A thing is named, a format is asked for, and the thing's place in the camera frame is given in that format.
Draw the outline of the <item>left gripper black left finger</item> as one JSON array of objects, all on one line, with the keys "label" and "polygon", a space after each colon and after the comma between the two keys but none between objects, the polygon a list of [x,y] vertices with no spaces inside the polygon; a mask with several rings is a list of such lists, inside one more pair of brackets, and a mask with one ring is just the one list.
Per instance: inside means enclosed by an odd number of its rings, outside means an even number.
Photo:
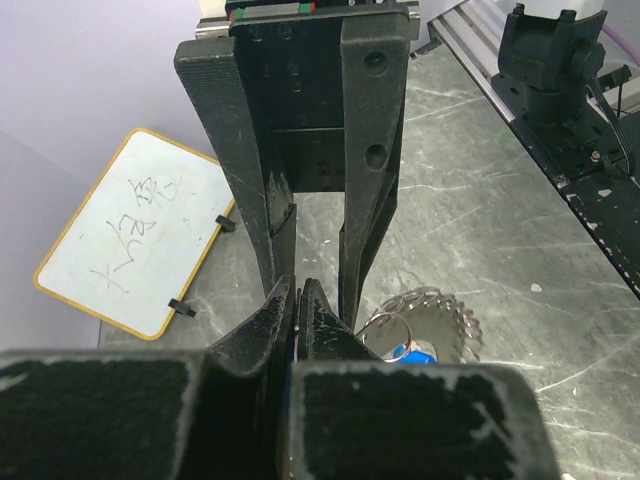
[{"label": "left gripper black left finger", "polygon": [[293,280],[199,350],[1,357],[5,479],[276,479]]}]

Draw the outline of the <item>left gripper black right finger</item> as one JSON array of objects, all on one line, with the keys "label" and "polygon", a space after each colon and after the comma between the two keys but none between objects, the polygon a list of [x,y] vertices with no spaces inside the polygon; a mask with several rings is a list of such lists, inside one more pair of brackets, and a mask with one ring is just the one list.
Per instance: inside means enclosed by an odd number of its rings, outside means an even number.
[{"label": "left gripper black right finger", "polygon": [[514,369],[387,363],[328,305],[300,297],[289,410],[296,479],[556,479],[535,395]]}]

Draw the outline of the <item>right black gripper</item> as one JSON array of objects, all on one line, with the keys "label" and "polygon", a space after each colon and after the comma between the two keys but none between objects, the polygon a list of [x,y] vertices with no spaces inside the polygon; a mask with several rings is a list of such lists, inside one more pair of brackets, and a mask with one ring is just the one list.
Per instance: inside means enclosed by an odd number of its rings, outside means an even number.
[{"label": "right black gripper", "polygon": [[268,294],[295,270],[293,192],[343,192],[339,315],[354,327],[397,205],[416,1],[229,1],[234,39],[174,68],[217,154]]}]

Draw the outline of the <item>blue tagged key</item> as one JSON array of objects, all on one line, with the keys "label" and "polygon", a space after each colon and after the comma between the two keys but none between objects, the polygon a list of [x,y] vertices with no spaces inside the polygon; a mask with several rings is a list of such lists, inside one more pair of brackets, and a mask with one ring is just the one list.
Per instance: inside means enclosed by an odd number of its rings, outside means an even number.
[{"label": "blue tagged key", "polygon": [[437,358],[420,348],[411,349],[405,345],[398,345],[389,352],[384,361],[387,363],[405,363],[405,364],[419,364],[428,365],[436,364]]}]

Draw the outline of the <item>yellow framed whiteboard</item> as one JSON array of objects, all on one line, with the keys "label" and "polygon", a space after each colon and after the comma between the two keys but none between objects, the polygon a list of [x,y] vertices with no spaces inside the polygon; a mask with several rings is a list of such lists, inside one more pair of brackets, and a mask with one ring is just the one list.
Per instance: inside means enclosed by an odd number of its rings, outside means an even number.
[{"label": "yellow framed whiteboard", "polygon": [[35,287],[146,341],[161,337],[234,198],[220,163],[132,130],[34,273]]}]

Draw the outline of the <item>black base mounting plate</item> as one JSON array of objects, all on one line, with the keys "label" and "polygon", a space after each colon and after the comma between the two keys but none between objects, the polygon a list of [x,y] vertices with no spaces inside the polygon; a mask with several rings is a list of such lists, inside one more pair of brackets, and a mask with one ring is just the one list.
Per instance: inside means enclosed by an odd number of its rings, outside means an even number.
[{"label": "black base mounting plate", "polygon": [[557,128],[537,128],[525,111],[524,86],[503,74],[491,79],[495,95],[513,114],[509,126],[599,245],[634,294],[639,293],[639,173],[609,174],[596,156],[626,166],[615,135],[588,107],[584,116]]}]

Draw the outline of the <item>aluminium rail frame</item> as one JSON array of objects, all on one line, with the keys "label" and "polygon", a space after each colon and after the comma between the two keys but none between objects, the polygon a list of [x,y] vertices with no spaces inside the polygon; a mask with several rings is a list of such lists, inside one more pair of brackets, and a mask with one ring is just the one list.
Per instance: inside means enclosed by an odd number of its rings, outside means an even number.
[{"label": "aluminium rail frame", "polygon": [[[603,1],[600,5],[608,12],[599,35],[606,51],[600,74],[623,66],[631,71],[631,78],[623,86],[605,89],[605,98],[623,115],[636,114],[639,112],[639,3]],[[507,14],[514,6],[513,1],[461,1],[429,24],[431,36],[447,45],[508,122],[515,116],[491,87],[491,78],[499,73],[499,47]]]}]

